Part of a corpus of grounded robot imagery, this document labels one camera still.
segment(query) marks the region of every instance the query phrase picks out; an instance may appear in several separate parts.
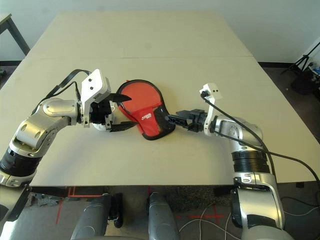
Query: table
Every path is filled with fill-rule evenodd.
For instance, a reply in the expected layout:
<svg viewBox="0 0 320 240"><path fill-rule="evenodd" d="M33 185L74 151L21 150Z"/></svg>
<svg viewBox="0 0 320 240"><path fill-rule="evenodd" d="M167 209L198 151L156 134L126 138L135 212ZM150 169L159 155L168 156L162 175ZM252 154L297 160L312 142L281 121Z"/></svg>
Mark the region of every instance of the table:
<svg viewBox="0 0 320 240"><path fill-rule="evenodd" d="M271 151L302 159L320 174L318 142L228 25L210 12L58 15L0 90L0 151L38 101L76 68L100 69L113 92L126 80L151 81L170 113L207 111L199 89L215 82L223 96L219 107L257 124ZM74 90L61 98L75 99ZM116 116L126 119L119 111ZM280 183L314 180L298 163L277 157L274 163ZM232 174L228 140L217 136L177 127L148 141L136 127L107 133L77 125L59 132L32 185L230 185Z"/></svg>
<svg viewBox="0 0 320 240"><path fill-rule="evenodd" d="M17 26L14 21L11 19L11 13L0 13L0 34L2 34L5 30L8 29L16 43L21 48L22 52L27 55L30 51L30 48L23 36L19 32Z"/></svg>

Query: red tape marking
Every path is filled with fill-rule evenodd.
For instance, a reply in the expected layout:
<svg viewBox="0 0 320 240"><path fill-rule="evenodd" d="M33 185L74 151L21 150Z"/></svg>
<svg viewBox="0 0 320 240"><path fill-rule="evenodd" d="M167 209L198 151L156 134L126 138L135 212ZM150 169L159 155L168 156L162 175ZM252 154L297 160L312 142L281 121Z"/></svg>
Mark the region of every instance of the red tape marking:
<svg viewBox="0 0 320 240"><path fill-rule="evenodd" d="M56 214L55 224L58 224L58 222L59 222L59 218L60 218L60 213L61 213L62 203L63 202L64 202L63 200L60 200L60 202L59 202L59 207L58 207L58 212Z"/></svg>
<svg viewBox="0 0 320 240"><path fill-rule="evenodd" d="M213 205L212 205L212 208L213 208L214 215L217 215L216 205L213 204ZM216 223L217 225L220 225L220 223L219 223L219 218L218 218L218 217L215 218L215 223Z"/></svg>

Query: silver robot arm segment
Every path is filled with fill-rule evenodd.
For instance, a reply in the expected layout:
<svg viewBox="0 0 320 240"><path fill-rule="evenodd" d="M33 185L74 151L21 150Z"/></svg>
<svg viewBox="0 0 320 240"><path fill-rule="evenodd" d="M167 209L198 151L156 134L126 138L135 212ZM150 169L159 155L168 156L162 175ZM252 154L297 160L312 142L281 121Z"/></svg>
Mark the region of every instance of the silver robot arm segment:
<svg viewBox="0 0 320 240"><path fill-rule="evenodd" d="M222 98L219 88L214 83L204 85L200 93L211 104ZM241 118L234 118L263 138L258 126ZM224 115L215 115L215 109L211 105L208 113L200 109L183 110L178 111L177 115L169 115L166 119L189 131L204 131L207 136L223 134L261 148L261 151L256 150L230 140L235 185L231 191L232 222L242 228L243 240L293 239L283 230L285 215L275 176L270 173L267 164L266 153L261 143L246 128Z"/></svg>
<svg viewBox="0 0 320 240"><path fill-rule="evenodd" d="M96 69L82 82L81 101L47 98L39 103L36 111L19 125L0 160L0 233L6 221L19 217L37 166L57 133L77 123L85 128L90 123L101 125L108 132L129 129L136 123L113 124L110 106L110 101L129 100L128 96L111 93L108 79Z"/></svg>
<svg viewBox="0 0 320 240"><path fill-rule="evenodd" d="M262 139L262 131L256 125L240 118L237 120ZM261 147L245 128L223 115L216 117L211 131L212 128L215 132ZM234 163L233 182L237 187L231 192L233 222L241 226L243 232L259 225L283 229L285 215L266 154L237 141L230 140L230 145Z"/></svg>

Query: wire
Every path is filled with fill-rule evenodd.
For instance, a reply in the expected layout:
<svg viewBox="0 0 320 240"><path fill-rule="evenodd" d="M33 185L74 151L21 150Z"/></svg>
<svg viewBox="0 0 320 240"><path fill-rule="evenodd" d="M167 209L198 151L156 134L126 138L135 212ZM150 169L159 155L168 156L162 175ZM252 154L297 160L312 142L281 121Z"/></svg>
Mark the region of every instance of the wire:
<svg viewBox="0 0 320 240"><path fill-rule="evenodd" d="M216 109L217 111L219 111L220 113L222 113L223 115L225 115L226 117L230 118L231 120L233 120L234 122L236 122L237 124L239 124L241 127L243 127L244 129L246 129L249 133L251 133L261 144L261 146L263 147L263 149L265 150L265 153L267 154L269 161L270 161L270 165L271 165L271 170L272 170L272 174L274 175L275 181L277 181L277 177L276 177L276 170L275 170L275 165L274 165L274 161L271 157L271 154L269 153L269 150L267 148L267 146L265 145L264 141L262 141L262 139L254 132L252 131L249 127L247 127L246 125L244 125L242 122L238 121L237 119L235 119L233 116L227 114L226 112L224 112L223 110L221 110L220 108L218 108L216 105L212 104L208 99L206 99L206 92L202 92L201 93L201 98L207 103L209 104L211 107L213 107L214 109Z"/></svg>
<svg viewBox="0 0 320 240"><path fill-rule="evenodd" d="M191 220L191 221L188 221L185 225L183 225L183 226L179 229L179 233L180 233L187 225L189 225L190 223L196 222L196 221L201 221L201 222L205 222L205 223L208 223L208 224L212 224L212 225L216 226L218 229L226 232L226 234L230 235L231 237L233 237L233 238L235 238L235 239L237 239L237 240L241 240L240 238L232 235L230 232L225 231L222 227L218 226L217 224L215 224L215 223L213 223L213 222L211 222L211 221L204 220L204 219L193 219L193 220Z"/></svg>
<svg viewBox="0 0 320 240"><path fill-rule="evenodd" d="M302 203L302 204L305 204L305 205L308 205L308 206L311 206L311 207L318 207L317 205L313 205L313 204L307 203L305 201L301 201L299 199L296 199L296 198L290 197L290 196L283 196L283 197L280 198L280 200L282 200L282 199L292 199L292 200L295 200L295 201L297 201L299 203Z"/></svg>
<svg viewBox="0 0 320 240"><path fill-rule="evenodd" d="M226 219L226 222L225 222L225 227L224 227L224 240L227 240L227 227L228 227L228 222L229 222L230 217L231 217L231 212L229 213L229 216L228 216L228 218Z"/></svg>
<svg viewBox="0 0 320 240"><path fill-rule="evenodd" d="M259 148L259 147L256 147L256 146L254 146L254 145L252 145L252 144L250 144L250 143L247 143L247 142L242 141L242 140L240 140L240 139L234 138L234 137L232 137L232 136L228 136L228 135L222 134L222 133L220 133L220 132L218 132L218 131L214 131L214 133L216 133L216 134L218 134L218 135L220 135L220 136L222 136L222 137L224 137L224 138L231 139L231 140L234 140L234 141L236 141L236 142L239 142L239 143L242 143L242 144L244 144L244 145L247 145L247 146L249 146L249 147L251 147L251 148L253 148L253 149L255 149L255 150L262 151L262 152L266 152L264 149L261 149L261 148ZM312 173L312 175L314 176L314 178L315 178L315 180L316 180L316 183L317 183L317 185L318 185L318 188L319 188L319 190L320 190L320 180L319 180L316 172L315 172L308 164L306 164L304 161L301 161L300 159L297 159L297 158L294 158L294 157L290 157L290 156L286 156L286 155L274 153L274 152L271 152L271 151L270 151L269 153L270 153L271 155L274 155L274 156L278 156L278 157L281 157L281 158L284 158L284 159L289 159L289 160L298 162L298 163L302 164L303 166L305 166L305 167ZM316 199L316 202L317 202L317 204L318 204L318 207L320 207L319 200L318 200L318 192L315 193L315 199Z"/></svg>
<svg viewBox="0 0 320 240"><path fill-rule="evenodd" d="M204 214L205 214L205 212L207 211L207 209L212 205L212 204L214 204L214 202L213 203L210 203L204 210L203 210L203 212L202 212L202 214L201 214L201 217L200 217L200 219L202 219L203 218L203 216L204 216ZM202 232L201 232L201 221L199 221L199 240L201 240L201 238L202 238Z"/></svg>
<svg viewBox="0 0 320 240"><path fill-rule="evenodd" d="M33 111L32 111L32 114L34 114L36 111L37 111L37 108L38 108L38 106L39 106L39 104L41 103L41 102L43 102L44 100L47 100L47 99L49 99L49 98L52 98L52 97L56 97L56 96L58 96L59 94L62 94L65 90L67 90L72 84L74 84L75 85L75 95L76 95L76 99L78 100L78 101L80 101L80 93L79 93L79 89L78 89L78 84L77 84L77 82L75 82L75 81L72 81L69 85L67 85L65 88L63 88L61 91L59 91L59 92L57 92L56 94L52 94L52 95L49 95L49 96L46 96L46 97L44 97L43 99L41 99L41 101L39 101L39 103L36 105L36 107L33 109Z"/></svg>
<svg viewBox="0 0 320 240"><path fill-rule="evenodd" d="M286 214L288 214L288 215L291 215L291 216L301 217L301 216L308 215L308 214L311 213L313 210L318 209L318 208L320 208L320 206L314 207L314 208L312 208L310 211L308 211L308 212L306 212L306 213L303 213L303 214L293 214L293 213L290 213L290 212L287 212L287 211L284 211L284 212L285 212Z"/></svg>

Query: printed logo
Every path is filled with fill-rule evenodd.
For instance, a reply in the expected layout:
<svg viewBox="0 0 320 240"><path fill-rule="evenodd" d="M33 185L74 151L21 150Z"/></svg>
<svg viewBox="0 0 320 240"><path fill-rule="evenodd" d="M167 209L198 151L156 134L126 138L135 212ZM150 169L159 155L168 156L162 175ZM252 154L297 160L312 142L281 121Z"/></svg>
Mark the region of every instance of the printed logo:
<svg viewBox="0 0 320 240"><path fill-rule="evenodd" d="M149 119L151 118L151 113L148 113L147 115L144 115L141 120Z"/></svg>

